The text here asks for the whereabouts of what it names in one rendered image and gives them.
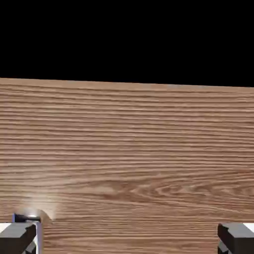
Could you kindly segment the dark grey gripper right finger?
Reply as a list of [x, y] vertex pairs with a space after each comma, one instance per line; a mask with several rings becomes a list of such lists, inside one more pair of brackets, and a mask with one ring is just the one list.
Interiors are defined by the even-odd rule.
[[254, 223], [219, 223], [217, 254], [254, 254]]

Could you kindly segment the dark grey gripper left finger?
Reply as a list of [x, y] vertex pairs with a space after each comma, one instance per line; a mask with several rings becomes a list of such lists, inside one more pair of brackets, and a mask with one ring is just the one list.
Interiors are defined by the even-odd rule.
[[0, 223], [0, 254], [37, 254], [36, 225]]

